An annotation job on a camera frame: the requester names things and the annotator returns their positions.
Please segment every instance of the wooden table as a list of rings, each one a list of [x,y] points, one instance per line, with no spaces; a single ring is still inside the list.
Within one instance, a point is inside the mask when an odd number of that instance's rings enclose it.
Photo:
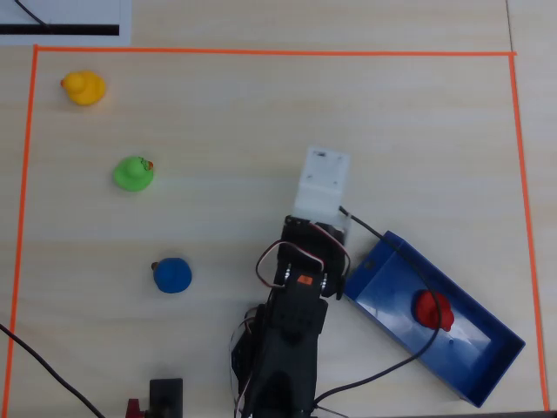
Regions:
[[[554,196],[542,182],[553,178],[552,142],[536,131],[544,122],[535,118],[538,96],[521,84],[535,68],[521,61],[519,45],[529,51],[546,33],[541,26],[529,35],[535,24],[521,22],[556,10],[510,3],[527,169],[540,179],[529,185],[552,389],[554,240],[547,233],[538,241],[555,220]],[[134,45],[510,49],[502,1],[137,2]],[[0,53],[5,324],[32,52]],[[90,109],[69,103],[58,84],[81,68],[109,85]],[[253,265],[292,208],[308,145],[350,152],[346,206],[410,241],[527,343],[481,411],[418,363],[324,406],[350,416],[543,409],[506,56],[40,52],[35,86],[16,330],[107,416],[122,416],[129,397],[145,398],[149,379],[175,376],[185,379],[185,416],[230,416],[228,340],[244,311],[265,300]],[[130,154],[156,169],[154,183],[133,195],[110,179]],[[374,242],[354,226],[348,248],[357,259]],[[151,262],[169,255],[191,262],[186,293],[165,295],[152,282]],[[345,300],[330,301],[319,343],[318,393],[407,356]],[[6,357],[6,347],[0,351]],[[22,349],[15,347],[11,364],[9,417],[88,416]]]

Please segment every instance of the blue object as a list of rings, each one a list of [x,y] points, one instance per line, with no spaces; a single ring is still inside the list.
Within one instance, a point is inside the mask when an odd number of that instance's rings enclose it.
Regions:
[[[420,360],[479,408],[525,346],[524,341],[401,237],[388,231],[385,238],[428,278],[433,290],[449,299],[454,313],[451,330],[441,329]],[[433,333],[413,318],[413,298],[425,288],[408,262],[380,241],[346,283],[345,294],[415,353]]]
[[[153,278],[161,292],[180,293],[191,284],[191,269],[182,259],[164,259],[153,263]]]

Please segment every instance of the orange line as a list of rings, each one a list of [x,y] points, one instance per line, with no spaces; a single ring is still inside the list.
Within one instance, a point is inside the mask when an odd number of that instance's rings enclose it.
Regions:
[[[227,50],[212,48],[118,48],[83,46],[39,46],[50,52],[152,52],[168,54],[227,54],[227,55],[286,55],[302,57],[511,57],[513,51],[280,51],[280,50]]]
[[[547,393],[546,361],[544,356],[543,332],[541,328],[540,290],[538,288],[538,274],[536,271],[536,254],[534,251],[534,231],[532,229],[532,216],[530,214],[530,199],[528,197],[528,183],[526,163],[524,161],[524,146],[522,144],[522,128],[520,125],[519,94],[516,88],[516,71],[514,57],[508,57],[508,66],[511,71],[511,88],[513,90],[514,124],[516,141],[519,147],[520,180],[522,182],[522,197],[524,198],[524,213],[526,216],[526,232],[528,237],[528,251],[530,253],[530,271],[532,274],[532,292],[534,294],[534,318],[536,321],[536,339],[538,342],[538,362],[540,366],[541,398],[543,408],[549,411],[549,395]]]
[[[33,45],[33,61],[31,64],[31,78],[29,98],[27,101],[27,124],[25,125],[25,144],[23,146],[23,168],[21,174],[21,192],[19,193],[19,220],[17,222],[16,265],[14,268],[14,287],[11,295],[10,331],[16,331],[17,296],[19,294],[19,275],[21,272],[21,253],[23,248],[23,224],[25,222],[25,197],[27,194],[27,169],[29,167],[29,149],[31,138],[31,120],[33,118],[33,101],[35,100],[35,80],[37,78],[38,47]],[[8,340],[8,358],[6,360],[6,375],[3,385],[2,418],[8,416],[8,400],[10,399],[11,367],[14,351],[14,341]]]

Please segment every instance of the green rubber duck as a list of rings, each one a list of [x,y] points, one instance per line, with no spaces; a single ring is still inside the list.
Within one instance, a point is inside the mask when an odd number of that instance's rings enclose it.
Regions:
[[[114,169],[114,182],[128,192],[139,192],[153,180],[153,163],[141,157],[128,157]]]

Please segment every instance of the red object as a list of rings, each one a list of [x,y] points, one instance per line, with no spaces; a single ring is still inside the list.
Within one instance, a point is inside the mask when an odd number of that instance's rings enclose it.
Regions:
[[[451,310],[451,303],[445,295],[435,292],[437,300],[439,301],[441,307],[441,328],[445,331],[451,330],[451,325],[454,323],[454,314]],[[431,329],[437,327],[439,322],[439,314],[437,312],[437,306],[435,305],[435,300],[433,299],[432,293],[428,290],[421,292],[414,304],[414,318],[416,321]]]
[[[125,410],[125,418],[144,418],[145,413],[139,409],[139,399],[128,399],[128,408]]]

